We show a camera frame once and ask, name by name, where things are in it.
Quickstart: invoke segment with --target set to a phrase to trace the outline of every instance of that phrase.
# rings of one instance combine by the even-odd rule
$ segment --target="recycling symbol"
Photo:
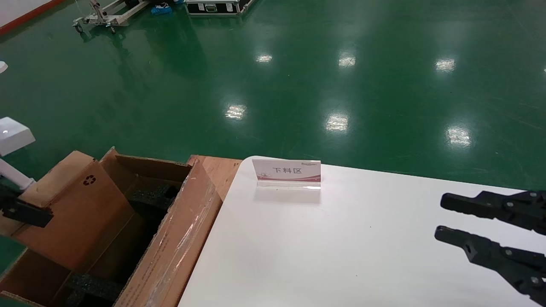
[[[97,181],[97,178],[95,178],[95,176],[93,175],[89,175],[85,177],[84,186],[92,185],[93,183],[95,183],[95,181]]]

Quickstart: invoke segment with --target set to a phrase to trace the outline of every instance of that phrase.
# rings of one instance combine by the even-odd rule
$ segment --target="white wall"
[[[50,0],[0,0],[0,27]]]

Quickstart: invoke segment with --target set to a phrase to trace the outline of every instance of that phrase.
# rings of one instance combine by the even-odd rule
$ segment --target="caster wheel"
[[[83,33],[84,32],[84,29],[81,27],[80,24],[75,25],[74,29],[76,29],[76,32],[78,32],[78,33]]]

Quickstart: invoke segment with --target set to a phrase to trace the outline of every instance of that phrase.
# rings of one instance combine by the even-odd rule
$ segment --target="blue shoe cover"
[[[161,15],[161,14],[170,14],[173,12],[173,9],[169,6],[167,7],[154,7],[152,8],[152,14],[153,15]]]

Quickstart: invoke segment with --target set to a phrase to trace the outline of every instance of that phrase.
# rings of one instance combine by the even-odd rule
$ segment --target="white object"
[[[35,140],[25,125],[9,117],[0,119],[0,156],[8,155]]]
[[[537,307],[497,272],[434,238],[444,225],[544,253],[544,236],[440,207],[507,188],[322,165],[318,191],[235,176],[179,307]]]
[[[312,160],[253,159],[258,180],[321,181],[321,162]]]
[[[22,172],[18,171],[2,159],[0,159],[0,175],[18,185],[23,191],[36,182],[34,179],[25,176]]]
[[[6,69],[8,69],[8,65],[5,62],[0,61],[0,74],[3,73]]]
[[[35,140],[31,130],[25,125],[9,117],[0,119],[0,156],[8,155]],[[21,190],[26,190],[35,182],[34,179],[25,176],[2,159],[0,159],[0,175],[17,184]]]

